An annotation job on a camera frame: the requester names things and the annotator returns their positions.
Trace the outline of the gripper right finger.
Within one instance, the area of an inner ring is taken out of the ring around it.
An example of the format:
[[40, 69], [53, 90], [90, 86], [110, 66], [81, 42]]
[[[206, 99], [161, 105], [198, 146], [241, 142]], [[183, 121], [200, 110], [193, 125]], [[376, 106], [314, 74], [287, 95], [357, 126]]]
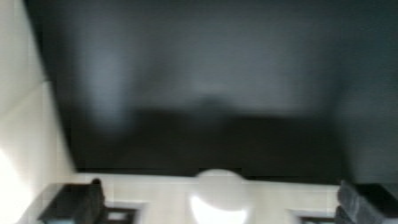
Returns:
[[335, 224], [398, 224], [398, 198], [380, 184], [341, 182]]

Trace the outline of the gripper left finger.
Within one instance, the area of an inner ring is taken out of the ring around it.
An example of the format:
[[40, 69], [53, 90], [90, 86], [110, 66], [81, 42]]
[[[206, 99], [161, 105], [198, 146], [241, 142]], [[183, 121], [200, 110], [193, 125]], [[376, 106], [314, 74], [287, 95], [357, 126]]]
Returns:
[[42, 224], [94, 224], [104, 210], [101, 180], [65, 184], [39, 215]]

